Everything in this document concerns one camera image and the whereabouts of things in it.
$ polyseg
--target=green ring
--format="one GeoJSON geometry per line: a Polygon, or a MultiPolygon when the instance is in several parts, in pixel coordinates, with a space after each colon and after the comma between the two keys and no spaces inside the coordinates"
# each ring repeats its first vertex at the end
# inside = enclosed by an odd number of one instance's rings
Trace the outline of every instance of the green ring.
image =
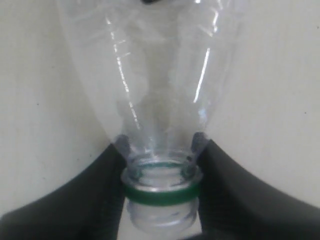
{"type": "Polygon", "coordinates": [[[195,199],[199,196],[200,188],[197,183],[177,191],[149,192],[124,185],[124,193],[129,200],[138,204],[164,207],[183,204],[195,199]]]}

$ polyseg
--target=white background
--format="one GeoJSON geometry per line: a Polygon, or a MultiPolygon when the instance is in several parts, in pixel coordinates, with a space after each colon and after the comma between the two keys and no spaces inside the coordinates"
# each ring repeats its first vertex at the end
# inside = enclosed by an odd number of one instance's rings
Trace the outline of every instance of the white background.
{"type": "MultiPolygon", "coordinates": [[[[252,2],[209,135],[262,180],[320,207],[320,2],[252,2]]],[[[0,216],[68,182],[108,144],[55,1],[1,0],[0,216]]]]}

